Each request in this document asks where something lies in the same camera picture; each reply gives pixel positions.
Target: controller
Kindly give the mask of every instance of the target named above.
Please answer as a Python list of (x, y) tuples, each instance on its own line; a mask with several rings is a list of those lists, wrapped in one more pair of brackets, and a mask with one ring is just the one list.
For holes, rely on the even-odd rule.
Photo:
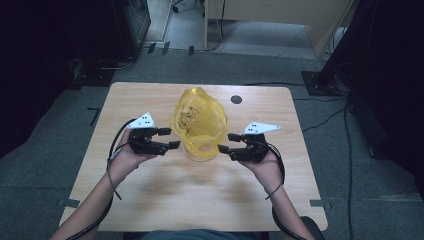
[(170, 128), (157, 128), (150, 113), (140, 116), (127, 125), (132, 129), (128, 144), (136, 154), (165, 155), (168, 150), (177, 149), (180, 141), (161, 143), (152, 141), (152, 137), (171, 134)]
[(228, 140), (232, 142), (244, 142), (245, 148), (229, 148), (218, 145), (220, 153), (228, 154), (232, 161), (248, 161), (260, 163), (269, 151), (269, 145), (265, 139), (265, 132), (278, 130), (279, 125), (251, 122), (243, 131), (242, 135), (229, 133)]

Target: forearm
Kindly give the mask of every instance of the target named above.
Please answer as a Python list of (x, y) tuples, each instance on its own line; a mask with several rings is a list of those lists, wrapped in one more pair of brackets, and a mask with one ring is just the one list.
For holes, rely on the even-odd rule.
[(300, 219), (283, 186), (281, 186), (270, 199), (275, 213), (284, 227), (305, 239), (314, 239), (302, 219)]
[[(120, 181), (113, 180), (117, 186)], [(51, 239), (66, 239), (94, 223), (102, 215), (113, 196), (113, 188), (107, 174), (103, 175), (94, 189), (75, 212), (60, 226)], [(80, 239), (94, 239), (97, 228)]]

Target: gray carpet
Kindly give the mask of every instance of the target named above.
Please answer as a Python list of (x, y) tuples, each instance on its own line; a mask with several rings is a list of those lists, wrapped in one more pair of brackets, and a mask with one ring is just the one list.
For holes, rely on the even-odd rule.
[[(320, 60), (261, 57), (161, 49), (143, 52), (137, 62), (117, 71), (113, 81), (227, 84), (303, 83), (300, 71), (319, 71)], [(319, 124), (343, 109), (346, 100), (321, 102), (304, 86), (287, 86), (293, 95), (302, 129)], [(57, 228), (63, 206), (77, 176), (108, 88), (83, 87), (65, 91), (40, 120), (31, 138), (0, 160), (0, 239), (46, 239)], [(321, 100), (334, 97), (320, 97)], [(412, 176), (389, 160), (369, 156), (362, 129), (354, 115), (347, 116), (352, 137), (354, 239), (420, 239), (424, 236), (423, 202)], [(348, 142), (343, 113), (326, 124), (304, 132), (325, 210), (326, 239), (349, 239)], [(277, 239), (280, 233), (272, 233)], [(99, 239), (120, 239), (121, 233), (100, 233)]]

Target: table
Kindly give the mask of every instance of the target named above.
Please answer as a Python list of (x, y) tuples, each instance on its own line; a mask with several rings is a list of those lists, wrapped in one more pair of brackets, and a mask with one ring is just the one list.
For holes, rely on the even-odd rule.
[[(157, 127), (167, 127), (176, 103), (186, 89), (202, 87), (224, 107), (228, 132), (241, 134), (251, 122), (281, 125), (266, 133), (282, 154), (286, 166), (285, 188), (301, 216), (311, 217), (321, 230), (327, 220), (290, 91), (284, 87), (114, 83), (78, 173), (70, 199), (83, 201), (105, 172), (110, 144), (127, 120), (150, 112)], [(231, 97), (242, 98), (233, 104)], [(176, 134), (154, 141), (179, 140)], [(243, 143), (223, 143), (244, 147)], [(206, 162), (188, 159), (182, 146), (165, 156), (143, 163), (118, 187), (100, 231), (152, 231), (207, 228), (221, 231), (279, 231), (271, 202), (253, 174), (228, 155)], [(74, 208), (66, 207), (65, 221)]]
[[(350, 21), (355, 0), (226, 0), (225, 20), (305, 25), (315, 55), (321, 57), (344, 21)], [(204, 48), (208, 21), (222, 18), (224, 0), (205, 1)]]

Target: person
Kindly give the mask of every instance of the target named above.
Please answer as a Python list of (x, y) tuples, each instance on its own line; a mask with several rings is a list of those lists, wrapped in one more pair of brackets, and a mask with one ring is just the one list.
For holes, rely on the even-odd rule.
[[(110, 176), (108, 176), (107, 172), (103, 175), (88, 197), (57, 229), (51, 239), (67, 239), (99, 219), (108, 206), (110, 199), (113, 197), (114, 187), (122, 183), (140, 164), (156, 158), (153, 155), (137, 155), (129, 145), (126, 145), (130, 131), (126, 129), (123, 132), (118, 146), (124, 146), (119, 154), (116, 155), (109, 168)], [(305, 239), (314, 239), (296, 212), (287, 196), (284, 186), (280, 184), (282, 182), (281, 173), (274, 154), (268, 152), (261, 163), (240, 162), (240, 164), (252, 171), (256, 179), (264, 187), (265, 192), (268, 195), (271, 194), (270, 199), (281, 224)], [(97, 230), (98, 226), (79, 239), (95, 239)], [(148, 239), (189, 239), (188, 234), (194, 235), (193, 239), (243, 239), (243, 236), (220, 233), (214, 230), (188, 230), (181, 231), (180, 233), (177, 232), (174, 235), (170, 232), (153, 231), (144, 237)]]

